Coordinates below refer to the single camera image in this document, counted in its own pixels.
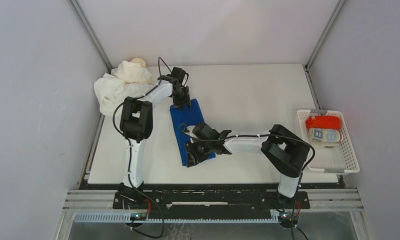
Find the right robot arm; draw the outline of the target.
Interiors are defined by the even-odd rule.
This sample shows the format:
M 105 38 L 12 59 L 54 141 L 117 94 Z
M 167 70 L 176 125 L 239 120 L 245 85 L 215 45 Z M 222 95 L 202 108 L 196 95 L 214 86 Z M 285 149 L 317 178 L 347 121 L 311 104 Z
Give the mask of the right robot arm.
M 280 173 L 277 203 L 283 208 L 296 203 L 303 172 L 316 155 L 311 144 L 280 124 L 257 134 L 234 134 L 232 130 L 218 132 L 204 122 L 197 125 L 182 123 L 179 130 L 189 138 L 185 144 L 189 166 L 205 161 L 211 154 L 264 155 Z

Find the blue towel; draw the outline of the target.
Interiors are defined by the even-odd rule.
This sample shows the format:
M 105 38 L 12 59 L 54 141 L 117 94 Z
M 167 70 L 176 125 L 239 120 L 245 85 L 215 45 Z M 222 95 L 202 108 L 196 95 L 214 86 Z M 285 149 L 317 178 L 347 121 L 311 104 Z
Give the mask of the blue towel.
M 195 160 L 194 156 L 186 148 L 187 143 L 192 144 L 194 142 L 191 137 L 197 138 L 192 133 L 194 127 L 204 122 L 198 100 L 192 99 L 190 106 L 184 106 L 183 109 L 178 109 L 171 105 L 169 111 L 182 165 L 189 168 L 203 162 L 202 159 Z

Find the red rolled towel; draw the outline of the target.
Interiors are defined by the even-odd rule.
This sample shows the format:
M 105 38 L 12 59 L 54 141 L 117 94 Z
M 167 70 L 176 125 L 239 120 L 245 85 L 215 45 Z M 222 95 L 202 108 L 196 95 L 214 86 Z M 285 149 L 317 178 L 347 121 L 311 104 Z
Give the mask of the red rolled towel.
M 333 115 L 309 116 L 305 121 L 305 126 L 311 128 L 339 130 L 342 127 L 341 119 Z

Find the white plastic basket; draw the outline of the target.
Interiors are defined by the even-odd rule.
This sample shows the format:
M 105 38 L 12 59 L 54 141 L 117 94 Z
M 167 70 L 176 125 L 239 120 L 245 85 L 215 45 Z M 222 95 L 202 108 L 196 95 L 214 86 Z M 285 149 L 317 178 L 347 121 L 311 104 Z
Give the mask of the white plastic basket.
M 326 143 L 309 140 L 305 121 L 309 116 L 337 116 L 341 119 L 343 139 L 339 143 Z M 295 133 L 315 149 L 315 157 L 307 165 L 310 171 L 346 175 L 358 173 L 359 163 L 350 139 L 343 114 L 335 110 L 299 109 L 294 118 Z

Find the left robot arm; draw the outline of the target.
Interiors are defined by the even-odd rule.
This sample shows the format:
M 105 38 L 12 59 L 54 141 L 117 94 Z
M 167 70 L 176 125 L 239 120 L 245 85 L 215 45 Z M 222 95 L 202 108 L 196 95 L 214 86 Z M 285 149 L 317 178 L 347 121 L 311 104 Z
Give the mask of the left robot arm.
M 126 158 L 122 185 L 128 191 L 125 202 L 137 209 L 144 203 L 142 163 L 147 139 L 153 132 L 154 108 L 166 98 L 172 98 L 176 108 L 191 106 L 189 88 L 183 80 L 160 76 L 156 85 L 140 96 L 127 96 L 114 110 L 112 123 L 125 139 Z

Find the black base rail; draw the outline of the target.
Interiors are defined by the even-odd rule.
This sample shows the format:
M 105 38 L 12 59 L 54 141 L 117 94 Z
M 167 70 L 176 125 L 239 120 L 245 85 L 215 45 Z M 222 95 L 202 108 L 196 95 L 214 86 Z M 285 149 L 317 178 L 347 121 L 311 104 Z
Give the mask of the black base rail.
M 142 184 L 139 191 L 120 184 L 112 199 L 114 210 L 147 211 L 153 220 L 254 221 L 310 207 L 307 192 L 290 199 L 277 192 L 275 183 Z

